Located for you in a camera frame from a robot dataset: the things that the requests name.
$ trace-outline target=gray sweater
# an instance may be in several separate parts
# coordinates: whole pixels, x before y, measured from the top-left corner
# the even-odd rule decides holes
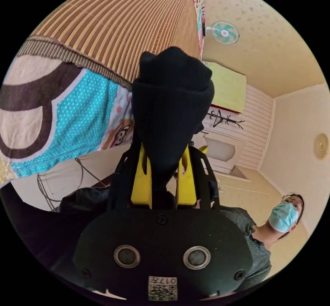
[[[253,266],[236,292],[246,290],[261,283],[268,275],[272,267],[270,262],[271,253],[265,248],[263,242],[252,237],[252,233],[255,231],[252,227],[255,225],[255,222],[246,210],[239,207],[220,206],[220,212],[241,229],[249,245]]]

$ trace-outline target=face mask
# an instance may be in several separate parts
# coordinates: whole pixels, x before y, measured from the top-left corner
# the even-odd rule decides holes
[[[291,203],[280,203],[273,208],[268,221],[275,230],[285,233],[297,219],[298,211]]]

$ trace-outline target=wooden paneling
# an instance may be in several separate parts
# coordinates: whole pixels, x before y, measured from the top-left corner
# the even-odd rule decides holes
[[[217,110],[211,107],[209,112],[214,111],[216,114]],[[247,85],[246,104],[243,113],[235,114],[222,109],[220,111],[223,117],[231,115],[230,118],[233,120],[245,120],[245,122],[241,123],[243,129],[240,129],[235,124],[229,123],[227,125],[224,122],[213,128],[214,118],[210,120],[209,116],[206,116],[203,120],[205,130],[246,142],[246,146],[237,164],[251,169],[258,169],[267,149],[270,131],[272,129],[274,116],[273,98]]]

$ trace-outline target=qr code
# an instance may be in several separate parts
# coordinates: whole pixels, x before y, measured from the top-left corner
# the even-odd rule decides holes
[[[176,277],[149,276],[149,300],[173,301],[178,299]]]

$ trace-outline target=yellow plastic bracket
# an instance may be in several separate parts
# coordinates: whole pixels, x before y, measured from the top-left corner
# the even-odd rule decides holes
[[[131,202],[134,205],[148,205],[150,209],[152,208],[151,164],[143,145],[140,149]]]
[[[176,188],[177,205],[193,206],[197,202],[193,169],[191,167],[189,149],[186,148],[178,166],[178,182]]]
[[[207,145],[203,145],[203,146],[200,147],[198,150],[199,150],[200,152],[203,152],[204,154],[206,154],[206,153],[207,153],[207,149],[208,149],[208,146],[207,146]]]

